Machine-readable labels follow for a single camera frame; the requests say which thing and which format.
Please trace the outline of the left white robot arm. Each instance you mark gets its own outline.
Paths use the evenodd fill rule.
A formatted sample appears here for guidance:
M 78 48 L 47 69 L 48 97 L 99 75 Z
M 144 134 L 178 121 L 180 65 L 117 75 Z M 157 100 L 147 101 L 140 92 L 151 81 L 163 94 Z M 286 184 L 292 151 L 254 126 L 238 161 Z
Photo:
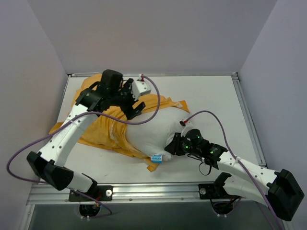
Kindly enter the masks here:
M 95 180 L 65 167 L 67 158 L 86 129 L 111 106 L 118 106 L 132 119 L 145 107 L 138 99 L 151 92 L 151 87 L 142 78 L 123 80 L 123 75 L 114 70 L 105 70 L 101 80 L 81 91 L 71 112 L 50 141 L 38 152 L 30 152 L 27 161 L 34 173 L 57 190 L 65 188 L 80 191 L 80 196 L 91 201 L 96 197 Z

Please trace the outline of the orange Mickey Mouse pillowcase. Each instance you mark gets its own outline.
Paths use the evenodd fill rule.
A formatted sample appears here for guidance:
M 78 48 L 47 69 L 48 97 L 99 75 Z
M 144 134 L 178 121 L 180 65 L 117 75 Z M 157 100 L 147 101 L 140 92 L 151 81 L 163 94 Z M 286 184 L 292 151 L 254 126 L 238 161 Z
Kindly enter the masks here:
M 91 86 L 96 81 L 101 80 L 101 77 L 102 73 L 98 73 L 86 78 L 83 81 L 80 89 L 76 91 L 71 105 L 73 106 L 81 91 L 89 88 L 89 86 Z M 141 96 L 140 101 L 138 101 L 136 105 L 133 106 L 133 108 L 138 106 L 141 102 L 145 102 L 145 108 L 142 111 L 142 115 L 149 115 L 150 112 L 156 111 L 158 105 L 158 96 L 152 93 Z M 169 107 L 178 108 L 179 111 L 185 111 L 189 114 L 189 109 L 186 101 L 183 100 L 175 102 L 170 97 L 165 98 L 164 96 L 160 95 L 159 110 Z M 127 121 L 126 116 L 123 114 L 119 107 L 111 106 L 104 113 L 117 119 Z M 150 172 L 155 171 L 158 167 L 158 163 L 151 162 L 149 156 L 146 156 L 145 153 L 141 153 L 141 151 L 137 150 L 129 143 L 128 137 L 126 137 L 127 128 L 128 125 L 124 123 L 117 122 L 105 116 L 100 116 L 86 129 L 78 142 L 100 149 L 112 150 L 129 157 L 143 159 L 148 164 L 147 169 Z

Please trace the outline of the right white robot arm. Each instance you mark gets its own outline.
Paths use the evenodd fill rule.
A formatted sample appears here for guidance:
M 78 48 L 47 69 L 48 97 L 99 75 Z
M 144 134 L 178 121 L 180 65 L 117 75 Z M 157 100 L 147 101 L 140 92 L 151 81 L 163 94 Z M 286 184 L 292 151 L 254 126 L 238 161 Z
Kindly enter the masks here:
M 172 155 L 191 155 L 206 165 L 221 171 L 213 192 L 244 197 L 269 208 L 276 216 L 291 221 L 305 195 L 294 175 L 285 169 L 274 171 L 233 156 L 227 148 L 205 140 L 198 129 L 185 135 L 175 133 L 165 147 Z

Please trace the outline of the white pillow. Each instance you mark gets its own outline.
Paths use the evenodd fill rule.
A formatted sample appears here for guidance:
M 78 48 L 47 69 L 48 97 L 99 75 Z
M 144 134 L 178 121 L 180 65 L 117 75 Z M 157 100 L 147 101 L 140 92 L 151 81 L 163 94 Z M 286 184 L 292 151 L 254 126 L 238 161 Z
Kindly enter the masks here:
M 128 143 L 145 157 L 155 154 L 162 156 L 162 161 L 169 161 L 173 156 L 165 151 L 165 147 L 173 140 L 175 133 L 182 132 L 180 121 L 188 118 L 189 112 L 177 108 L 160 109 L 149 122 L 141 125 L 127 125 Z

